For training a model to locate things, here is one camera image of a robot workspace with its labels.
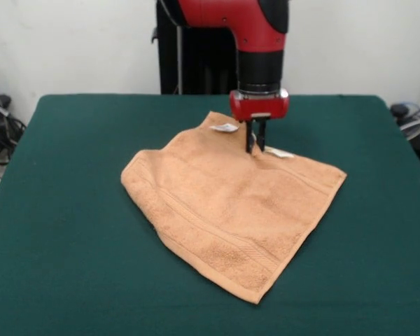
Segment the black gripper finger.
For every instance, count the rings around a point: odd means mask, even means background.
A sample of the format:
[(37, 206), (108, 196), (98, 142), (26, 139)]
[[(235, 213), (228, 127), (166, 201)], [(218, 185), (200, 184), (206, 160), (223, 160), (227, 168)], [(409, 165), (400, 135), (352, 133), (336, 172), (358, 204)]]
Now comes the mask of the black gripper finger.
[(258, 119), (258, 133), (257, 133), (257, 145), (259, 149), (263, 152), (265, 150), (265, 135), (266, 135), (266, 125), (267, 120), (266, 119)]
[(246, 152), (252, 154), (253, 147), (255, 146), (255, 137), (253, 133), (253, 122), (246, 121)]

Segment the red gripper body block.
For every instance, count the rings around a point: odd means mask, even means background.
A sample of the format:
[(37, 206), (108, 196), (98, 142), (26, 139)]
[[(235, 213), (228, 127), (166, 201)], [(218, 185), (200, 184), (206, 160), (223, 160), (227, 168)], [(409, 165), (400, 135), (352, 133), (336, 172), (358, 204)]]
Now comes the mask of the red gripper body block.
[(290, 97), (285, 89), (274, 94), (243, 94), (232, 90), (229, 100), (233, 118), (246, 122), (259, 118), (284, 118), (288, 112)]

